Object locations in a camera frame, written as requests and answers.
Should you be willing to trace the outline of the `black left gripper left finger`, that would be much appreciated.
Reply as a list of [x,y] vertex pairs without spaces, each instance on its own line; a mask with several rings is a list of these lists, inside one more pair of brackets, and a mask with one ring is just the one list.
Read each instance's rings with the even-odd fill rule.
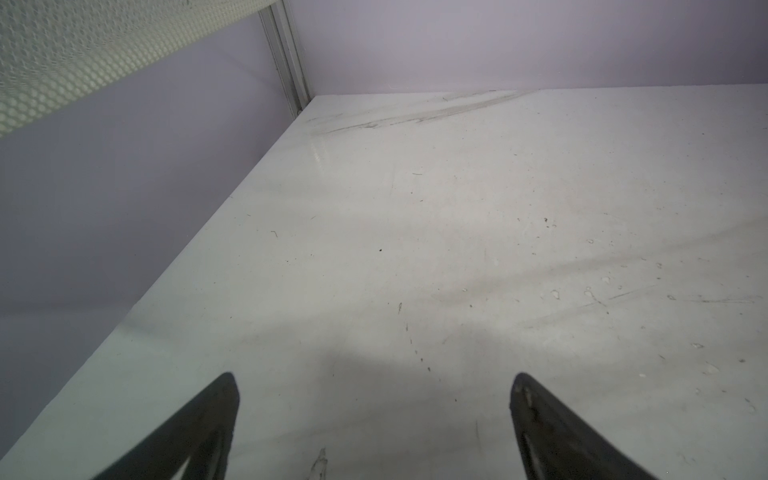
[[223,479],[240,404],[235,377],[218,376],[98,479]]

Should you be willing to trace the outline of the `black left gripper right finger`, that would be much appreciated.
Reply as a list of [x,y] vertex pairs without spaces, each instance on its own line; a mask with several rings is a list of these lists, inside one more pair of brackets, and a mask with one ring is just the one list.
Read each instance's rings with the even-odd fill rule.
[[514,378],[509,408],[529,479],[654,478],[525,372]]

